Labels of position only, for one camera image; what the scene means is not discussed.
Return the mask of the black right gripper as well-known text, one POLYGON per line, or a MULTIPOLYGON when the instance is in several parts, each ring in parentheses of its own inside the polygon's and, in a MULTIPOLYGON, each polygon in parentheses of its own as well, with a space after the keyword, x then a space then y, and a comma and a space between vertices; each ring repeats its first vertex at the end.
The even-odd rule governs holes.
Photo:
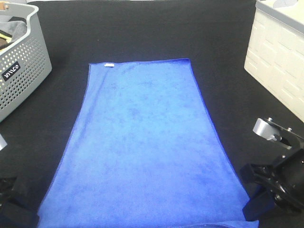
POLYGON ((244 183, 258 187, 243 208, 246 221, 269 217, 274 208, 298 212, 304 209, 304 150, 282 157, 271 165, 248 163, 240 169, 244 183))

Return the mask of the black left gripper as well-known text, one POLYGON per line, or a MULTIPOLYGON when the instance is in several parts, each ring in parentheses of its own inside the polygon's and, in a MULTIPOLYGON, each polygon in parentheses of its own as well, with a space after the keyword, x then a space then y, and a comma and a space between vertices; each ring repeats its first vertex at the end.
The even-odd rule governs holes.
POLYGON ((0 179, 0 227, 1 228, 36 228, 39 222, 37 212, 16 203, 13 187, 15 177, 0 179))

